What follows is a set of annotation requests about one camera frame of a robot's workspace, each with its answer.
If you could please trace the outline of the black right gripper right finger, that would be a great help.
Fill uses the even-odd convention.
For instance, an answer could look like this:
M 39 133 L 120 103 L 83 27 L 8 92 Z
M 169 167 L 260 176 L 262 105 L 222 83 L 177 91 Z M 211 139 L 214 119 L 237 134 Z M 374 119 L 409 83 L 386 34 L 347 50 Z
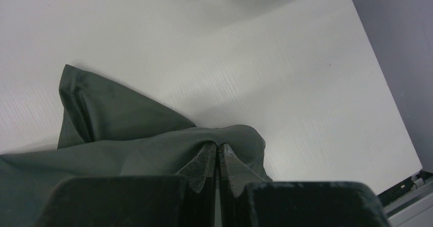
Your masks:
M 228 144 L 219 147 L 223 226 L 389 226 L 379 198 L 358 182 L 268 182 Z

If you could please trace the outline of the aluminium frame rail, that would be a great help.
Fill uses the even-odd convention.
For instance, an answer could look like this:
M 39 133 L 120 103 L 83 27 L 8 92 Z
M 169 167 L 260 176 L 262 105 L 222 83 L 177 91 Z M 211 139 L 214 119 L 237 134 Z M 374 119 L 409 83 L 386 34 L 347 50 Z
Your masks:
M 420 171 L 378 197 L 391 226 L 432 226 L 432 173 Z

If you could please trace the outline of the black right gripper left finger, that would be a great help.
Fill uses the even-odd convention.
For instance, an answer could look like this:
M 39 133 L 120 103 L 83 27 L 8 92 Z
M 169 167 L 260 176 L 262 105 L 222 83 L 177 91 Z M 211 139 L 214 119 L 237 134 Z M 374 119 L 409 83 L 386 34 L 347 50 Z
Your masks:
M 174 175 L 71 178 L 36 226 L 214 226 L 217 147 L 207 142 Z

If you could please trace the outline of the dark grey t shirt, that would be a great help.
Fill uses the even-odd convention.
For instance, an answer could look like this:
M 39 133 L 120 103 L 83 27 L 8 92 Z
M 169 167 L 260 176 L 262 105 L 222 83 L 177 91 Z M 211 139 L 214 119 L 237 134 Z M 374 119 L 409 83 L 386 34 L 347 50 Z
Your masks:
M 264 180 L 266 143 L 253 127 L 200 128 L 113 80 L 71 65 L 59 83 L 56 150 L 1 155 L 1 226 L 32 226 L 54 187 L 73 176 L 174 174 L 205 142 L 227 143 Z

